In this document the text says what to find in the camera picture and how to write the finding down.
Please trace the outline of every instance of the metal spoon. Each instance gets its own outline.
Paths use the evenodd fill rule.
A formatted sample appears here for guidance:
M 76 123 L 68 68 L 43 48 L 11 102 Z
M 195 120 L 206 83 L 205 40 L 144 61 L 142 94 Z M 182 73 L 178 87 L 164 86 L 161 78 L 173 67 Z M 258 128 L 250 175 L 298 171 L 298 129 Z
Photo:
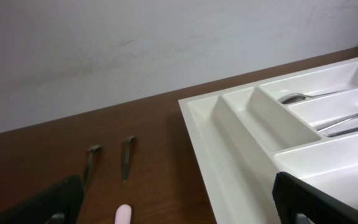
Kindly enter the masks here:
M 317 126 L 316 129 L 317 129 L 318 132 L 324 131 L 324 130 L 327 130 L 328 128 L 331 128 L 331 127 L 337 126 L 339 124 L 345 123 L 346 121 L 350 121 L 350 120 L 352 120 L 354 118 L 358 118 L 358 113 L 346 116 L 344 118 L 339 118 L 339 119 L 336 119 L 334 121 L 330 121 L 330 122 L 325 123 L 325 124 L 321 124 L 321 125 Z
M 351 128 L 348 130 L 344 130 L 344 131 L 337 131 L 335 133 L 329 133 L 329 134 L 325 134 L 326 137 L 332 138 L 332 137 L 336 137 L 336 136 L 341 136 L 343 134 L 349 134 L 349 133 L 353 133 L 358 131 L 358 127 L 357 128 Z
M 320 96 L 330 95 L 330 94 L 337 93 L 337 92 L 339 92 L 339 91 L 335 91 L 332 93 L 323 93 L 323 94 L 318 94 L 318 95 L 314 95 L 314 96 L 306 95 L 303 93 L 291 93 L 291 94 L 285 95 L 283 97 L 280 97 L 278 99 L 278 101 L 282 104 L 290 104 L 290 103 L 295 103 L 295 102 L 305 100 L 306 98 L 317 98 Z

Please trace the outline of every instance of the pink object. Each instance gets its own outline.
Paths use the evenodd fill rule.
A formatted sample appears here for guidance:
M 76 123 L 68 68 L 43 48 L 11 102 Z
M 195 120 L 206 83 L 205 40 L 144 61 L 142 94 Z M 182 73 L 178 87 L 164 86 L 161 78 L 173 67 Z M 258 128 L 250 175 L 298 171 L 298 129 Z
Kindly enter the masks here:
M 115 224 L 130 224 L 132 209 L 129 205 L 121 205 L 116 211 Z

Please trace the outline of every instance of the white plastic cutlery tray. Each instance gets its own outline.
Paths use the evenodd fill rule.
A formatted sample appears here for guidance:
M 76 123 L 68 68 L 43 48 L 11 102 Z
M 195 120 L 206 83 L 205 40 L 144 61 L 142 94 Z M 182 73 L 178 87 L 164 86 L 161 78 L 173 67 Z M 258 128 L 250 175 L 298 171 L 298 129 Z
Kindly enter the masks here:
M 320 98 L 283 105 L 290 93 Z M 358 58 L 179 101 L 219 224 L 280 223 L 275 174 L 288 172 L 358 209 Z

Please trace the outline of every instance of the metal prong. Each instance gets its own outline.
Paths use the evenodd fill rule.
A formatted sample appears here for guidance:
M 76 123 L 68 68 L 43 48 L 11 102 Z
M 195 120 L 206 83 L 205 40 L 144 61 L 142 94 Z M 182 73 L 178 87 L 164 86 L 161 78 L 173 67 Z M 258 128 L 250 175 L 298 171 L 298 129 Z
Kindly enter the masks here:
M 93 153 L 100 151 L 101 148 L 102 147 L 99 145 L 94 145 L 88 149 L 89 157 L 88 157 L 88 162 L 86 164 L 85 171 L 84 171 L 84 192 L 86 192 L 86 190 L 88 189 L 88 185 L 91 180 Z
M 124 141 L 124 156 L 123 156 L 123 162 L 122 162 L 122 179 L 124 182 L 128 179 L 128 172 L 129 172 L 129 149 L 131 148 L 131 142 L 133 139 L 135 139 L 135 136 L 129 136 Z

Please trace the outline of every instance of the black plastic part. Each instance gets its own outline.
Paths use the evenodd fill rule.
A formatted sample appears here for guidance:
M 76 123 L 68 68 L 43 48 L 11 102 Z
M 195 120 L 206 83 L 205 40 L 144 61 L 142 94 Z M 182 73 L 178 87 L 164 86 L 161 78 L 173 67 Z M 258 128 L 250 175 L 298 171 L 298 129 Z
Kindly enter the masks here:
M 298 214 L 315 224 L 358 224 L 358 210 L 286 172 L 276 175 L 273 199 L 282 224 L 296 224 Z
M 0 214 L 0 224 L 74 224 L 84 199 L 79 175 L 52 185 L 38 195 Z

